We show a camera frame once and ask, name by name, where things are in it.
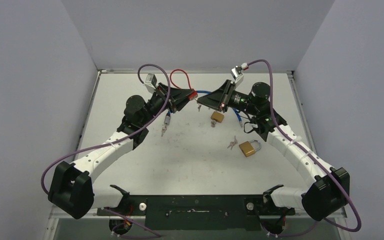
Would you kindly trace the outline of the red cable padlock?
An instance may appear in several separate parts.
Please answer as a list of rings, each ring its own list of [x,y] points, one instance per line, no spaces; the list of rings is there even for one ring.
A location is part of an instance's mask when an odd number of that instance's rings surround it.
[[[169,81],[170,81],[171,85],[174,86],[176,89],[180,89],[180,87],[178,85],[176,85],[173,82],[173,79],[172,79],[173,74],[176,73],[176,72],[181,72],[181,73],[185,74],[185,76],[186,76],[187,85],[188,85],[189,89],[191,90],[191,94],[188,96],[188,99],[192,100],[192,99],[196,98],[198,93],[197,93],[197,91],[194,88],[192,88],[192,85],[191,85],[191,82],[190,82],[190,77],[189,77],[189,75],[187,74],[187,72],[185,70],[177,68],[177,69],[174,69],[174,70],[172,70],[170,72]]]

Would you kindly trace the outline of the brass padlock long shackle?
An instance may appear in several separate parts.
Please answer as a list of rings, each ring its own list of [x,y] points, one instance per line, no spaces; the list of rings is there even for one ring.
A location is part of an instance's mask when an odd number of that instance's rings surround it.
[[[212,113],[212,115],[210,116],[210,119],[212,121],[215,121],[216,123],[222,123],[224,118],[225,118],[225,115],[220,113],[220,112],[218,112],[218,111],[214,111]]]

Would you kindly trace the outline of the blue lock keys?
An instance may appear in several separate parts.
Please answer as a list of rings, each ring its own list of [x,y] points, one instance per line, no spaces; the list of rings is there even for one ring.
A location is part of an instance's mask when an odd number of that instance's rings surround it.
[[[167,126],[166,126],[166,125],[164,125],[164,126],[162,127],[162,129],[161,129],[161,137],[163,137],[163,136],[164,136],[164,134],[165,134],[166,130],[167,130]]]

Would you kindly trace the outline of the blue cable lock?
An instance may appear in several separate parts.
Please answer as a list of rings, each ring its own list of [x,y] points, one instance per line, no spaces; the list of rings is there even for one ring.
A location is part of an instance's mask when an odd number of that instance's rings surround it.
[[[197,90],[196,91],[198,94],[210,94],[211,92],[210,91],[207,91],[207,90]],[[242,117],[240,116],[240,113],[237,109],[232,109],[233,112],[235,113],[237,119],[238,119],[238,122],[239,122],[239,125],[240,127],[242,128],[244,126],[243,124],[243,121],[242,121]],[[171,115],[171,111],[168,109],[167,110],[167,113],[166,113],[166,116],[170,116]]]

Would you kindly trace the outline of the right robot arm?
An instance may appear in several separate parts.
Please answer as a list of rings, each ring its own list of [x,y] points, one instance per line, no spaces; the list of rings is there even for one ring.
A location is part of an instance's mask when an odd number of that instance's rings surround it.
[[[283,207],[304,210],[313,220],[321,221],[348,204],[344,193],[350,192],[350,175],[319,158],[296,135],[276,111],[270,109],[270,86],[257,82],[245,94],[226,80],[217,90],[197,102],[219,112],[229,108],[250,115],[249,124],[263,141],[276,148],[301,175],[307,189],[278,185],[266,191],[262,207],[270,215]]]

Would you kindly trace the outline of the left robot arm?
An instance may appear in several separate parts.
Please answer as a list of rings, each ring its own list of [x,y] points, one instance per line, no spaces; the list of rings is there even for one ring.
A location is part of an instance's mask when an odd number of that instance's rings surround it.
[[[197,93],[193,89],[177,89],[159,83],[151,88],[148,101],[140,95],[130,96],[125,105],[120,126],[101,145],[84,149],[87,153],[72,163],[57,162],[48,200],[80,219],[91,209],[110,208],[116,215],[129,210],[129,193],[112,184],[103,189],[94,188],[97,178],[123,155],[135,150],[146,138],[148,125],[167,110],[180,111]]]

